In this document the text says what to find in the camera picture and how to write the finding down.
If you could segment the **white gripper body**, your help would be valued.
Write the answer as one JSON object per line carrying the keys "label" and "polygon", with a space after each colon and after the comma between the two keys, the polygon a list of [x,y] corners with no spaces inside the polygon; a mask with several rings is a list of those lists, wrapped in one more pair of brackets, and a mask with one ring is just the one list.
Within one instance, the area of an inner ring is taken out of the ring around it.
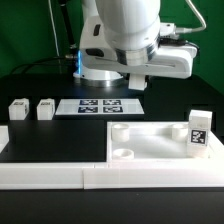
{"label": "white gripper body", "polygon": [[80,41],[82,63],[89,69],[118,73],[190,77],[197,48],[160,44],[160,40],[159,17],[140,23],[133,17],[89,17]]}

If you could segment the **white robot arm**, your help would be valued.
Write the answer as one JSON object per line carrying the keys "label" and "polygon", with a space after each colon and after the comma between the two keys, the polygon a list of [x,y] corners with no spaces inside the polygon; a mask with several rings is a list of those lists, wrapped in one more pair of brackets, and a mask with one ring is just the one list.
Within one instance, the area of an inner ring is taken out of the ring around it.
{"label": "white robot arm", "polygon": [[191,76],[197,48],[160,21],[160,0],[81,0],[84,26],[74,77],[90,86],[126,78],[143,90],[150,76]]}

